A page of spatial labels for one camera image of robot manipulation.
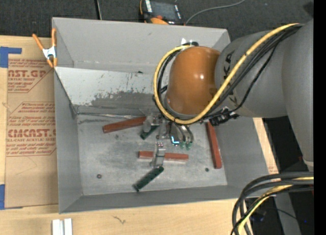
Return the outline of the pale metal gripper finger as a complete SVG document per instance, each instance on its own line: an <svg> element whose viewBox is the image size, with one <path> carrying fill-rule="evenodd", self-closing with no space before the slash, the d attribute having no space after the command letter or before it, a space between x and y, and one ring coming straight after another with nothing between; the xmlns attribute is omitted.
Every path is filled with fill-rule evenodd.
<svg viewBox="0 0 326 235"><path fill-rule="evenodd" d="M166 153L166 149L164 148L164 143L162 141L157 141L155 143L153 159L150 162L150 166L151 167L163 166L165 153Z"/></svg>
<svg viewBox="0 0 326 235"><path fill-rule="evenodd" d="M143 122L143 132L149 133L152 130L153 121L154 121L154 117L152 115L146 117L145 121Z"/></svg>

